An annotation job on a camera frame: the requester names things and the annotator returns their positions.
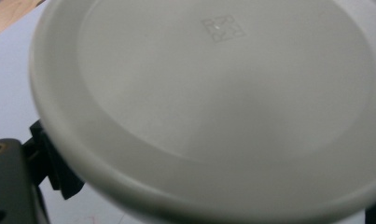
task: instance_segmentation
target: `wooden surface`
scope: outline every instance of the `wooden surface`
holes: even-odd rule
[[[0,0],[0,33],[43,0]]]

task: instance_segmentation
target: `black clamp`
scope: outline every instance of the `black clamp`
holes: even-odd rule
[[[46,132],[36,122],[25,144],[0,140],[0,224],[49,224],[39,184],[49,177],[55,190],[68,199],[84,182],[64,162]]]

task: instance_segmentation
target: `embossed logo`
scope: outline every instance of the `embossed logo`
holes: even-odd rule
[[[216,43],[246,35],[231,15],[202,20],[202,24]]]

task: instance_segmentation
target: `white surface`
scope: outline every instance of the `white surface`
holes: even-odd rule
[[[0,34],[0,138],[26,141],[29,126],[38,119],[28,85],[28,48],[43,6]],[[138,224],[86,186],[65,202],[49,182],[41,185],[52,224]],[[340,222],[363,224],[363,214]]]
[[[115,202],[323,223],[376,200],[376,0],[53,3],[37,108]]]

